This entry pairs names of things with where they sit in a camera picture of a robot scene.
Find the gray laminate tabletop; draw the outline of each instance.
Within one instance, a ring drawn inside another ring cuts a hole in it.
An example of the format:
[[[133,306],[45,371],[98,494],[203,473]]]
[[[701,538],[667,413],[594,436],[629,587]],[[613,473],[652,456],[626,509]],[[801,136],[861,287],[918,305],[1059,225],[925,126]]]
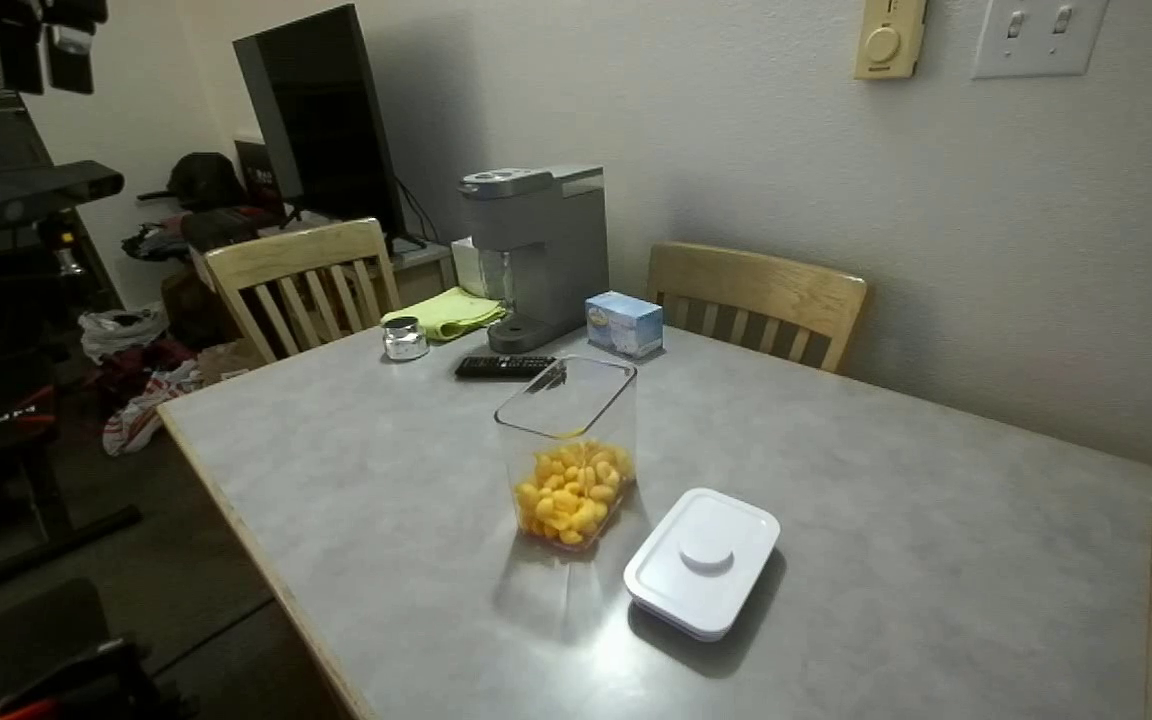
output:
[[[472,343],[380,364],[366,333],[164,404],[362,715],[1152,715],[1152,467],[667,333],[638,379],[639,493],[556,560],[513,521],[491,406],[515,383],[451,379]],[[784,523],[719,643],[622,587],[687,489]]]

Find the gray appliance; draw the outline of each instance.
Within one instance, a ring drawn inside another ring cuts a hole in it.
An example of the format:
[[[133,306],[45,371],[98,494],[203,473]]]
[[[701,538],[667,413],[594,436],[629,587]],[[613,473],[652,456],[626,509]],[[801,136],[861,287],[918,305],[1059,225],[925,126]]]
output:
[[[503,320],[491,351],[534,351],[586,322],[610,287],[605,168],[490,168],[461,184],[472,242]]]

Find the remote control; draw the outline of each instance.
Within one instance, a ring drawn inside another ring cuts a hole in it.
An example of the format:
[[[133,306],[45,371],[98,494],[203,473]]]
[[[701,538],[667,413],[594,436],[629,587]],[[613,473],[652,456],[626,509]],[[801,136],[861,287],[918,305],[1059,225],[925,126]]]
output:
[[[465,355],[458,379],[534,379],[554,355]]]

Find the chair backrest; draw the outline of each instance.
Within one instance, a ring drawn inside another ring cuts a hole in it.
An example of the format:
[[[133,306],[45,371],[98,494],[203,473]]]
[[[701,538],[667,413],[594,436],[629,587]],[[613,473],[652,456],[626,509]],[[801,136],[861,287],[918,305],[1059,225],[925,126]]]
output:
[[[667,322],[839,371],[864,275],[713,242],[658,242],[652,299]]]
[[[266,360],[371,328],[401,305],[371,215],[224,242],[203,260],[230,314]]]

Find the white lid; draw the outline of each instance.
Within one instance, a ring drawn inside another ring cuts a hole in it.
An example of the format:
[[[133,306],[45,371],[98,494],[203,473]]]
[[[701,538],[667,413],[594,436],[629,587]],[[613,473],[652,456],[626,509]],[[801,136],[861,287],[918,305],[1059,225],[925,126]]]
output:
[[[701,639],[719,639],[759,578],[782,521],[735,494],[687,489],[626,564],[626,587]]]

